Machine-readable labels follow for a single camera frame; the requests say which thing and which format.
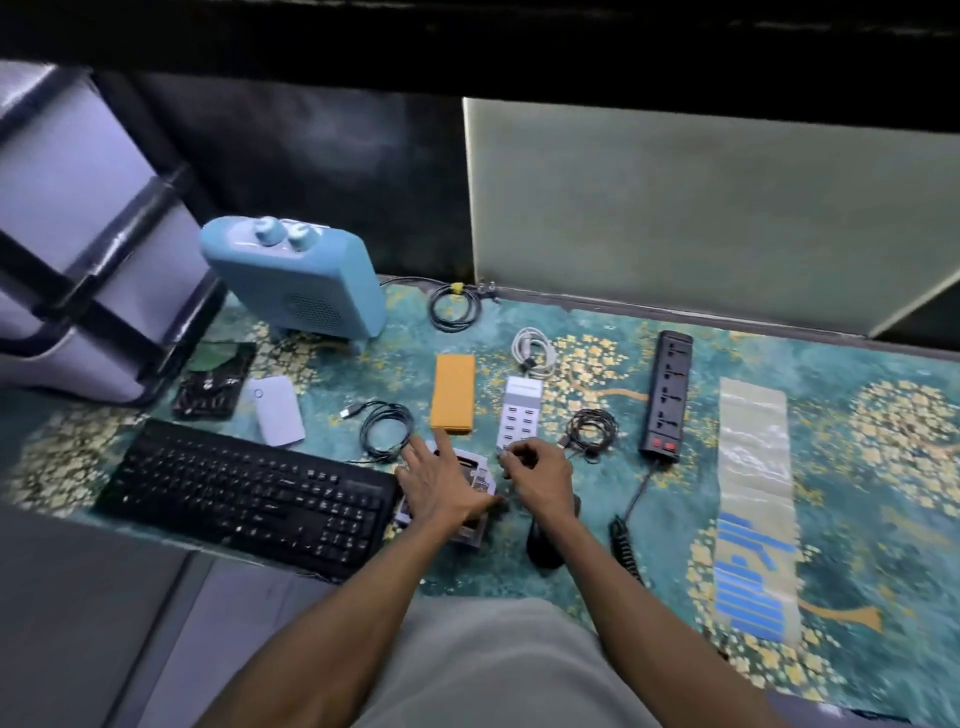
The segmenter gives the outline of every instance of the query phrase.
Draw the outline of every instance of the table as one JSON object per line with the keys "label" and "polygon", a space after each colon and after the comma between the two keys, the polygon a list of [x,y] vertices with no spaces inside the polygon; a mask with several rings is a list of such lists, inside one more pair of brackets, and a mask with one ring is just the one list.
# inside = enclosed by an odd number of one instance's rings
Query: table
{"label": "table", "polygon": [[[233,298],[205,339],[258,342],[253,375],[285,374],[300,393],[307,438],[297,449],[346,460],[361,454],[362,418],[341,422],[337,415],[349,402],[401,401],[426,432],[440,352],[476,354],[475,429],[454,442],[492,455],[500,397],[516,372],[511,340],[521,327],[542,329],[555,340],[561,366],[545,388],[541,436],[559,439],[568,417],[587,405],[608,408],[621,427],[598,465],[575,461],[581,520],[606,542],[608,521],[643,472],[636,442],[657,332],[690,334],[696,343],[683,460],[655,476],[631,522],[647,583],[687,622],[709,627],[736,669],[758,686],[930,725],[960,723],[960,666],[953,658],[960,655],[960,364],[512,301],[485,302],[476,326],[444,334],[429,326],[425,296],[405,286],[389,290],[388,307],[387,327],[359,357],[308,335],[272,344],[266,325]],[[724,376],[788,397],[804,620],[796,649],[726,634],[710,617]],[[148,413],[17,396],[22,412],[8,418],[22,423],[4,424],[4,447],[17,449],[8,457],[16,461],[7,476],[9,497],[26,508],[95,521],[88,508]],[[150,414],[169,418],[171,398]],[[258,440],[247,403],[231,421],[202,426]],[[509,504],[479,553],[449,546],[421,591],[540,596],[588,623],[566,570],[541,574],[526,558],[530,517],[513,497]]]}

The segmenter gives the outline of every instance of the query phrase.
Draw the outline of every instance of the white cable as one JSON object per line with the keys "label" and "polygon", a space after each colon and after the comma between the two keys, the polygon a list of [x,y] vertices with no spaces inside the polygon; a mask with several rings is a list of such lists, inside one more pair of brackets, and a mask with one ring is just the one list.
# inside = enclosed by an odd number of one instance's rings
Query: white cable
{"label": "white cable", "polygon": [[510,353],[522,369],[527,359],[534,358],[533,349],[539,348],[543,354],[543,362],[525,370],[527,376],[534,379],[546,379],[553,374],[557,366],[557,350],[553,348],[550,339],[538,328],[526,327],[516,333],[514,343],[510,346]]}

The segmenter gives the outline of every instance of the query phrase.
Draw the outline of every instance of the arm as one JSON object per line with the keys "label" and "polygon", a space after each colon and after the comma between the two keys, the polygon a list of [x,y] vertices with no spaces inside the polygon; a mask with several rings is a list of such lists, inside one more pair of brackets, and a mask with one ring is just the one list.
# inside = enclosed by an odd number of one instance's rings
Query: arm
{"label": "arm", "polygon": [[[523,504],[566,560],[611,666],[664,728],[784,726],[760,690],[577,521],[573,467],[561,449],[527,440],[505,450],[501,462]],[[524,462],[536,464],[528,468]]]}
{"label": "arm", "polygon": [[416,518],[333,595],[276,633],[217,696],[196,728],[341,728],[357,717],[420,578],[460,525],[497,498],[472,490],[450,438],[440,456],[414,436],[396,477]]}

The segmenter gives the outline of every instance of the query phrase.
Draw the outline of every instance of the keyboard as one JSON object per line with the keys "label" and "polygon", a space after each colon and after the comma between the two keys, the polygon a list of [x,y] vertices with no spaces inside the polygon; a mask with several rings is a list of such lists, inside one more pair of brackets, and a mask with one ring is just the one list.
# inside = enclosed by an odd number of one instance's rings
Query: keyboard
{"label": "keyboard", "polygon": [[379,549],[397,487],[389,473],[148,420],[93,509],[340,582]]}

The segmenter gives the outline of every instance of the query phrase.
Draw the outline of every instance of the orange box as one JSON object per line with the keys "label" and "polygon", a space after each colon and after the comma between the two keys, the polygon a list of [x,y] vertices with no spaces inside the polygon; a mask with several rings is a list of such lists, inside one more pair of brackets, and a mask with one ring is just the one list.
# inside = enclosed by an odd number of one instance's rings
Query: orange box
{"label": "orange box", "polygon": [[471,353],[437,354],[430,426],[442,427],[454,435],[466,435],[473,430],[475,369]]}

